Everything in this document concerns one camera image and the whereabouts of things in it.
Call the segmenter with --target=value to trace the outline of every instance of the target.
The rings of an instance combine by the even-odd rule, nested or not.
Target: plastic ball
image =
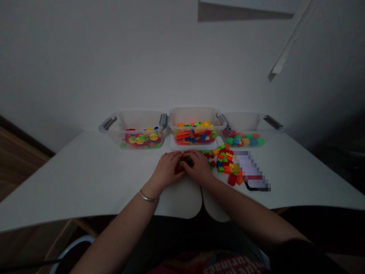
[[[142,145],[144,143],[144,141],[140,138],[137,138],[136,143],[139,144],[139,145]]]
[[[256,139],[250,140],[250,146],[255,147],[255,146],[257,146],[257,144],[258,144],[258,141]]]
[[[240,135],[236,135],[236,136],[234,137],[234,139],[237,139],[238,141],[241,141],[241,140],[242,140],[242,137],[241,137]]]
[[[248,145],[250,144],[250,139],[248,139],[248,138],[243,138],[243,139],[242,139],[242,143],[243,143],[243,145],[244,145],[244,146],[248,146]]]
[[[233,145],[233,138],[232,137],[228,137],[227,140],[225,141],[227,144],[229,145]]]
[[[128,142],[130,143],[135,143],[136,142],[136,137],[135,136],[131,136],[128,138]]]
[[[265,143],[263,138],[257,138],[257,145],[262,146]]]
[[[156,141],[159,137],[156,133],[152,133],[149,138],[152,140],[152,141]]]

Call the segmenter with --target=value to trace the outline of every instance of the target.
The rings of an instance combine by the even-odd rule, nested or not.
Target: plastic storage bin
[[[224,113],[227,128],[222,132],[224,143],[236,147],[260,147],[275,134],[284,132],[283,126],[262,113]]]
[[[227,123],[213,108],[186,107],[172,109],[168,125],[177,145],[201,146],[212,144]]]
[[[99,131],[121,148],[160,148],[163,144],[164,126],[160,126],[163,116],[166,119],[166,114],[158,111],[115,112],[99,126]]]

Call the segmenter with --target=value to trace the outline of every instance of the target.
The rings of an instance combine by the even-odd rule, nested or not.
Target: green plastic ball
[[[236,135],[235,137],[234,137],[236,140],[242,140],[242,137],[240,136],[240,135]]]
[[[225,143],[227,143],[229,145],[233,145],[233,138],[232,137],[228,137],[227,140],[225,141]]]
[[[263,138],[257,138],[257,145],[262,146],[265,143],[265,140]]]

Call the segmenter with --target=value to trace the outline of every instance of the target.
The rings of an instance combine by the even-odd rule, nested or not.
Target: silver bracelet
[[[140,194],[140,196],[141,196],[144,200],[149,201],[149,202],[158,202],[158,200],[160,199],[159,197],[158,197],[158,198],[156,198],[156,199],[151,199],[151,198],[146,197],[145,195],[143,195],[143,193],[142,193],[142,189],[140,189],[139,194]]]

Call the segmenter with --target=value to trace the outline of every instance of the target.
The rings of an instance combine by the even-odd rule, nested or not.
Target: red toy brick
[[[234,174],[230,174],[228,176],[228,184],[230,186],[234,186],[236,184],[236,181],[237,181],[237,175],[234,175]]]

